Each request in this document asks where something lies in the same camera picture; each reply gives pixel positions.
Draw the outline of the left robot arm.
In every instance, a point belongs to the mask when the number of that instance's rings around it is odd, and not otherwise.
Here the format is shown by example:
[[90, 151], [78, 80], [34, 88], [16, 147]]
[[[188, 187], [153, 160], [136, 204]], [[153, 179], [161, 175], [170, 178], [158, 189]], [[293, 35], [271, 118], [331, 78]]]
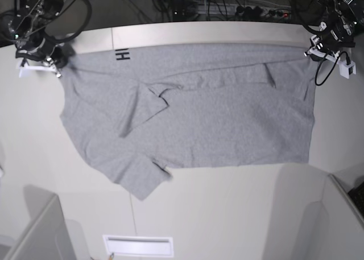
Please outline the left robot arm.
[[295, 21], [310, 34], [311, 48], [337, 55], [363, 33], [363, 0], [291, 0]]

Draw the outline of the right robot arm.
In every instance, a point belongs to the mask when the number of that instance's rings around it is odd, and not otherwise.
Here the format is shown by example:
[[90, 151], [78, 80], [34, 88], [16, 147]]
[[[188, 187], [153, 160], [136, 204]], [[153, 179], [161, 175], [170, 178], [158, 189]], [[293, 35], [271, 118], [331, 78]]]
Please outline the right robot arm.
[[57, 39], [46, 33], [46, 27], [64, 14], [66, 0], [29, 0], [8, 25], [9, 41], [16, 48], [15, 57], [21, 59], [21, 71], [52, 72], [61, 77], [60, 68], [66, 66], [68, 58], [62, 46], [71, 42], [84, 31], [92, 16], [89, 0], [80, 0], [86, 7], [86, 16], [80, 28], [70, 36]]

